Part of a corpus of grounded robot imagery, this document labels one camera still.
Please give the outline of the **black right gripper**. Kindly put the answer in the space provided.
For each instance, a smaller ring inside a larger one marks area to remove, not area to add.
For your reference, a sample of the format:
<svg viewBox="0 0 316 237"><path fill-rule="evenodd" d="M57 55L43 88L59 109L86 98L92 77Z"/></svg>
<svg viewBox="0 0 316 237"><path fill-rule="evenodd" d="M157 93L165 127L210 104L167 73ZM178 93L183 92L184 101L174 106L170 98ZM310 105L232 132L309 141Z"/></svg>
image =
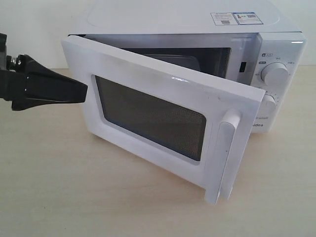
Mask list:
<svg viewBox="0 0 316 237"><path fill-rule="evenodd" d="M86 99L88 86L58 74L27 54L20 54L19 72L0 71L0 97L13 111L49 104L76 104Z"/></svg>

